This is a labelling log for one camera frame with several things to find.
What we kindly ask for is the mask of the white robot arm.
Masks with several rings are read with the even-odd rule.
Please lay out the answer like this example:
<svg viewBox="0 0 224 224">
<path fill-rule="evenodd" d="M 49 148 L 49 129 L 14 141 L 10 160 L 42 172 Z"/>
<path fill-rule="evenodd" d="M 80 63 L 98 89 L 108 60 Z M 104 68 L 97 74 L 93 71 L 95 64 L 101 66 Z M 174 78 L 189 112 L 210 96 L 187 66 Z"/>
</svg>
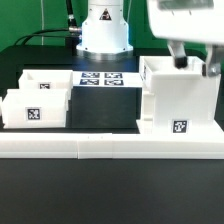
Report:
<svg viewBox="0 0 224 224">
<path fill-rule="evenodd" d="M 129 53 L 129 25 L 123 17 L 124 0 L 88 0 L 88 15 L 81 27 L 78 53 L 112 60 Z M 186 42 L 206 46 L 204 73 L 221 72 L 224 61 L 224 0 L 146 0 L 152 34 L 167 41 L 177 68 L 187 66 Z"/>
</svg>

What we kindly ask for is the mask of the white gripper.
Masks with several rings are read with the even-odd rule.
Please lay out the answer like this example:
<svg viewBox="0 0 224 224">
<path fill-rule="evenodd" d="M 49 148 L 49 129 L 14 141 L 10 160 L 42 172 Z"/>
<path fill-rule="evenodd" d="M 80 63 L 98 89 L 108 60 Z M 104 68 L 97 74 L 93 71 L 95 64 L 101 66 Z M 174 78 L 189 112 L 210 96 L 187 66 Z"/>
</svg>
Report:
<svg viewBox="0 0 224 224">
<path fill-rule="evenodd" d="M 188 65 L 181 41 L 214 44 L 206 46 L 202 75 L 221 73 L 224 0 L 147 0 L 147 9 L 151 31 L 155 37 L 169 40 L 167 46 L 176 68 Z"/>
</svg>

